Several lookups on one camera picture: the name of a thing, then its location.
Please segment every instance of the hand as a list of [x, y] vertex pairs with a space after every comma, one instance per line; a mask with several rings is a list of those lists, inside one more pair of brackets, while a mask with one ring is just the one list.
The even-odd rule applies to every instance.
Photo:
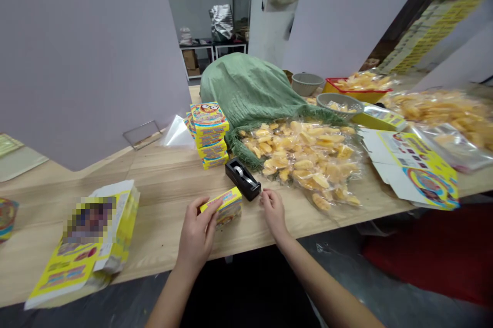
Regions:
[[216, 210], [222, 205], [222, 201], [216, 201], [198, 214], [198, 208], [208, 200], [209, 197], [201, 197], [187, 206], [181, 230], [175, 269], [190, 273], [194, 278], [211, 254], [218, 217]]
[[265, 188], [260, 197], [260, 204], [263, 205], [267, 226], [276, 242], [289, 236], [284, 219], [284, 205], [281, 196], [277, 192]]

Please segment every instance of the white partition board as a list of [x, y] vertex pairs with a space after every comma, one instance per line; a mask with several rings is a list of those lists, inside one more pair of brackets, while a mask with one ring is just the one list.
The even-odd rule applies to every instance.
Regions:
[[282, 68], [323, 78], [357, 72], [407, 0], [299, 0]]
[[430, 88], [461, 88], [481, 75], [493, 75], [493, 21], [486, 24], [474, 37], [435, 67], [412, 89], [418, 92]]
[[0, 0], [0, 131], [71, 169], [191, 102], [168, 0]]

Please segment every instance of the red object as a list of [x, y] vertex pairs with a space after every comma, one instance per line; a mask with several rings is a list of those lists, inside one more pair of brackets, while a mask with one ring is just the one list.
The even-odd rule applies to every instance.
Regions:
[[372, 264], [424, 290], [493, 308], [493, 204], [431, 210], [389, 237], [368, 237]]
[[334, 83], [337, 82], [339, 79], [343, 79], [343, 80], [347, 80], [348, 78], [326, 78], [325, 81], [327, 83], [330, 83], [332, 84], [332, 87], [334, 87], [335, 89], [337, 89], [339, 92], [341, 93], [351, 93], [351, 92], [358, 92], [358, 93], [387, 93], [387, 92], [392, 92], [393, 89], [392, 88], [389, 88], [389, 89], [376, 89], [376, 90], [345, 90], [345, 89], [341, 89], [339, 87], [337, 87]]

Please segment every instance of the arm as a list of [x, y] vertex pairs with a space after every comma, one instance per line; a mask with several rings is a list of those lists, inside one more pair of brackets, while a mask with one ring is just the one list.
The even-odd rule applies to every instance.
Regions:
[[208, 200], [209, 197], [198, 198], [186, 208], [176, 265], [149, 316], [146, 328], [180, 326], [192, 287], [209, 258], [214, 243], [216, 210], [222, 202], [212, 204], [197, 215], [199, 206]]
[[264, 189], [260, 199], [267, 225], [289, 265], [328, 326], [382, 328], [371, 311], [327, 273], [288, 232], [281, 197]]

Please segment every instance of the wooden table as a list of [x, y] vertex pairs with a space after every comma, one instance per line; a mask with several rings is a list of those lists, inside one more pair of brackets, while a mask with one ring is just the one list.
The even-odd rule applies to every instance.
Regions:
[[[197, 103], [198, 89], [190, 87]], [[492, 176], [493, 168], [473, 176], [459, 175], [461, 196], [493, 189]], [[318, 212], [299, 189], [280, 187], [259, 174], [256, 177], [263, 187], [281, 193], [288, 229], [297, 238], [414, 208], [388, 195], [392, 191], [369, 163], [364, 179], [349, 186], [364, 206], [335, 208], [329, 218]], [[204, 171], [196, 151], [156, 144], [137, 152], [123, 150], [79, 172], [48, 161], [0, 184], [0, 196], [21, 204], [12, 238], [0, 245], [0, 306], [28, 298], [60, 239], [64, 214], [77, 198], [125, 179], [135, 180], [141, 198], [128, 264], [115, 283], [172, 269], [185, 207], [196, 197], [214, 197], [233, 187], [223, 167]], [[217, 233], [211, 258], [273, 244], [261, 212], [258, 198], [245, 200], [241, 219]]]

